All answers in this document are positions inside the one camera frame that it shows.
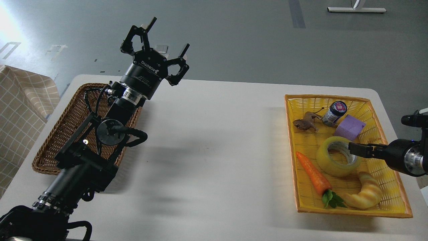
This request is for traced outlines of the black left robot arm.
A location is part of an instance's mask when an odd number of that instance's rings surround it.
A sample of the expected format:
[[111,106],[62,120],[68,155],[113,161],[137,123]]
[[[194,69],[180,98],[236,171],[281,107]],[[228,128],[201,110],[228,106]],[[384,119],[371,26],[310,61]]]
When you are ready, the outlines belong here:
[[88,221],[70,222],[80,200],[92,201],[105,191],[119,169],[116,160],[126,147],[148,139],[147,133],[132,128],[130,122],[146,100],[154,95],[162,80],[176,86],[189,70],[185,54],[168,60],[150,46],[148,33],[156,22],[132,26],[120,50],[133,57],[120,81],[97,91],[94,108],[84,96],[88,116],[55,155],[60,172],[31,207],[16,206],[1,217],[2,241],[66,241],[71,229],[85,227],[83,240],[89,241]]

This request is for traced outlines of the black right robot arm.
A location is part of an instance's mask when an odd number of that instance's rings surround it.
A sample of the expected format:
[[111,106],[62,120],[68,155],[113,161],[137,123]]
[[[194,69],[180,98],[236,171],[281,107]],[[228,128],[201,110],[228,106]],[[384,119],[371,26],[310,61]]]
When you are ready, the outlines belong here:
[[385,144],[357,144],[350,142],[350,154],[364,158],[384,160],[394,171],[413,177],[422,177],[428,173],[428,116],[427,108],[416,110],[413,114],[402,116],[401,123],[420,128],[421,139],[396,139]]

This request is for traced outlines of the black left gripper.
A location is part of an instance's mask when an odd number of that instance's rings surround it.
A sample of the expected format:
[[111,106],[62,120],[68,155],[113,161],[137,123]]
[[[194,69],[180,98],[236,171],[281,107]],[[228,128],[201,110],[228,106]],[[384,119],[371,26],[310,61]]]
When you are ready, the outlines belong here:
[[[187,43],[181,54],[174,59],[166,60],[159,52],[150,47],[148,32],[155,24],[157,18],[153,17],[147,26],[135,26],[130,28],[127,36],[124,38],[120,51],[129,54],[133,57],[130,67],[124,72],[120,83],[124,86],[132,88],[138,92],[146,100],[150,100],[155,91],[159,87],[161,81],[165,78],[171,86],[176,86],[189,70],[189,65],[186,63],[185,55],[190,47]],[[133,38],[140,37],[142,50],[135,52],[133,49]],[[178,65],[180,69],[175,75],[166,76],[167,68]]]

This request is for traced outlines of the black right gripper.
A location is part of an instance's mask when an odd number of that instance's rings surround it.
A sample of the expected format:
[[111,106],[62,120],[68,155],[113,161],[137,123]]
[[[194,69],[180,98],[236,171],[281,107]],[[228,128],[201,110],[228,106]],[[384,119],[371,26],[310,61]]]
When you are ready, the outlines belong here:
[[385,162],[394,171],[404,174],[414,174],[412,168],[409,168],[406,164],[406,155],[414,146],[416,146],[416,141],[397,139],[388,145],[349,142],[348,150],[352,155],[367,159],[384,159],[385,156]]

